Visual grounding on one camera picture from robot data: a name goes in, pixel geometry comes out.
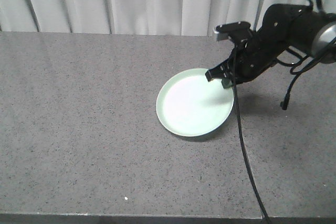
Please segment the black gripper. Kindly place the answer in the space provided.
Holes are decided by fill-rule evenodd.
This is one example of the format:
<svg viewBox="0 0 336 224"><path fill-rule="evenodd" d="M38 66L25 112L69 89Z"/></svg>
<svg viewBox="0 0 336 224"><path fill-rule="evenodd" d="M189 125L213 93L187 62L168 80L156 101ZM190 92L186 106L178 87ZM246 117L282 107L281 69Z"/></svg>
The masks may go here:
<svg viewBox="0 0 336 224"><path fill-rule="evenodd" d="M235 48L228 59L205 72L208 82L221 79L224 89L237 84L250 82L274 65L282 53L282 33L277 28L251 30L251 37L233 42Z"/></svg>

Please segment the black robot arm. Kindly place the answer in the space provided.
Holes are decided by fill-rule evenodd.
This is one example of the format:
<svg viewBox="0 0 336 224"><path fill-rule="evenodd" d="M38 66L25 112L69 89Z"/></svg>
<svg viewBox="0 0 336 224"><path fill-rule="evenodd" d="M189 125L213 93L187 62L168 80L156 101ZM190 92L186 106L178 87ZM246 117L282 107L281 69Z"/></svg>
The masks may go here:
<svg viewBox="0 0 336 224"><path fill-rule="evenodd" d="M276 58L294 47L313 59L321 52L321 63L335 62L335 14L314 12L308 6L273 4L265 12L262 26L253 31L249 22L218 25L216 40L236 44L228 59L209 69L208 81L229 79L237 84L250 82L275 65Z"/></svg>

